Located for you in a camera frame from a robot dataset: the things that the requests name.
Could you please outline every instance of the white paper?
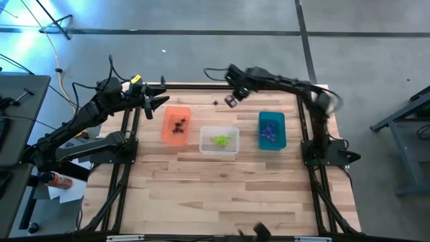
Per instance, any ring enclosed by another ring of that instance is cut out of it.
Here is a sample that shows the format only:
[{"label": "white paper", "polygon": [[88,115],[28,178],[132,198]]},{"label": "white paper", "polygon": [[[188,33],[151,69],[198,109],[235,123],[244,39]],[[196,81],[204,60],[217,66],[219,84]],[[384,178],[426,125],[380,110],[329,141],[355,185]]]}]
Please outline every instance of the white paper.
[{"label": "white paper", "polygon": [[[86,169],[91,167],[89,161],[79,163],[78,159],[74,159],[71,162]],[[48,187],[49,197],[51,199],[60,197],[60,203],[81,199],[85,194],[85,190],[87,189],[87,182],[72,177],[71,179],[73,180],[73,185],[69,189]]]}]

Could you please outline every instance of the yellow tag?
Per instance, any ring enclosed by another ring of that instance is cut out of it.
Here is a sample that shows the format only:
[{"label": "yellow tag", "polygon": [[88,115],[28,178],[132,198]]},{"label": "yellow tag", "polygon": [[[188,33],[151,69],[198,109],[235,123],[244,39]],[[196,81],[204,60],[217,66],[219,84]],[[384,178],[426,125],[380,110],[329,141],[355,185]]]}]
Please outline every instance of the yellow tag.
[{"label": "yellow tag", "polygon": [[137,81],[139,81],[140,80],[140,75],[136,75],[133,79],[131,79],[131,83],[132,84],[135,84]]}]

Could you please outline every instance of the orange bin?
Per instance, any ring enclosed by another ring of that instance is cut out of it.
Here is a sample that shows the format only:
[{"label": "orange bin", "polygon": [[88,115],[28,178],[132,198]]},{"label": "orange bin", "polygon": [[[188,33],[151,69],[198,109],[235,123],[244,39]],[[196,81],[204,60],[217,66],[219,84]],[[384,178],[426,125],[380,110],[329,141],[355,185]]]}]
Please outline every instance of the orange bin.
[{"label": "orange bin", "polygon": [[169,145],[186,145],[191,110],[184,107],[166,107],[161,140]]}]

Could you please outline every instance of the spray can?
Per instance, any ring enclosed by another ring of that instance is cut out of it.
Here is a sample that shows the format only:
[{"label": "spray can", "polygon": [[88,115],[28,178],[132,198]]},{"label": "spray can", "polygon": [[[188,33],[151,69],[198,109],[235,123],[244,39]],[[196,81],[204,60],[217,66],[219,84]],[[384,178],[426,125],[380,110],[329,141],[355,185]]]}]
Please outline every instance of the spray can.
[{"label": "spray can", "polygon": [[46,172],[39,179],[43,184],[54,188],[69,189],[73,185],[73,180],[65,175],[54,172]]}]

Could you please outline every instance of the yellow cable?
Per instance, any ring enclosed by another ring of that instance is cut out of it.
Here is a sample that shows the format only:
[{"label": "yellow cable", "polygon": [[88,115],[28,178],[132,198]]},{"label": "yellow cable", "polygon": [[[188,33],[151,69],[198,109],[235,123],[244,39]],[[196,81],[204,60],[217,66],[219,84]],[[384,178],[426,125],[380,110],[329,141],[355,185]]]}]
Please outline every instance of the yellow cable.
[{"label": "yellow cable", "polygon": [[[36,16],[34,16],[33,12],[26,5],[26,3],[24,3],[23,0],[21,0],[21,2],[22,2],[22,4],[24,4],[24,6],[26,6],[26,9],[30,12],[30,14],[33,16],[34,20],[36,20],[36,22],[38,23],[38,25],[40,26],[40,28],[42,28],[43,32],[45,33],[46,37],[48,38],[49,43],[51,44],[51,47],[54,50],[55,61],[56,61],[56,68],[59,69],[60,68],[60,61],[58,59],[58,54],[56,52],[54,44],[52,43],[51,39],[49,38],[48,33],[46,33],[45,29],[42,27],[42,24],[40,24],[40,22],[38,21],[38,19],[36,18]],[[76,107],[71,103],[69,95],[67,95],[67,92],[65,91],[64,87],[62,86],[62,76],[61,76],[61,73],[59,73],[58,71],[56,71],[56,74],[57,74],[57,77],[58,77],[58,84],[60,85],[60,89],[61,89],[62,93],[64,94],[64,96],[66,97],[66,99],[69,101],[70,105],[72,106],[73,113],[75,114],[76,113]]]}]

